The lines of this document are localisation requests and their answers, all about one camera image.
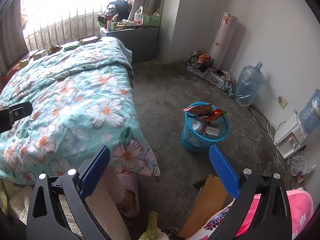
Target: slipper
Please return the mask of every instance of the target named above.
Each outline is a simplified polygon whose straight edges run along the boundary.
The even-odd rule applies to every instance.
[[[133,193],[132,210],[124,212],[120,211],[125,217],[135,217],[139,214],[139,198],[138,198],[138,181],[135,174],[132,175],[118,175],[125,188]]]

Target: blue trash basket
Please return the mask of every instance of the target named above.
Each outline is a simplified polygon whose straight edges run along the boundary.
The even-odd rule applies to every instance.
[[[199,106],[206,105],[208,103],[204,102],[195,102],[190,106]],[[206,137],[201,136],[193,130],[191,123],[194,121],[194,118],[188,117],[188,113],[185,112],[185,123],[181,134],[182,145],[190,152],[201,152],[208,149],[212,144],[222,141],[226,138],[229,133],[229,122],[225,115],[219,117],[213,123],[222,125],[222,128],[219,130],[218,136],[206,135]]]

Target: wall socket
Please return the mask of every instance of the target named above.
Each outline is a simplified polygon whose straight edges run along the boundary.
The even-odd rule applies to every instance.
[[[278,102],[279,105],[281,105],[282,108],[285,108],[288,104],[287,100],[285,100],[285,98],[282,97],[280,94],[276,94],[274,99]]]

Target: floral comforter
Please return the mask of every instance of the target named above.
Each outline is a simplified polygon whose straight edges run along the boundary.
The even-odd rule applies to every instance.
[[[30,101],[33,112],[0,134],[0,177],[35,184],[42,172],[77,169],[104,145],[109,165],[158,176],[137,120],[131,60],[119,40],[103,37],[17,72],[0,95],[1,109]]]

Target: wallpaper roll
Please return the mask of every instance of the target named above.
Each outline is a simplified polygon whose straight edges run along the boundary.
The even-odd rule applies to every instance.
[[[219,69],[224,55],[230,44],[233,32],[235,31],[238,18],[228,13],[222,13],[219,28],[211,47],[210,56],[215,69]]]

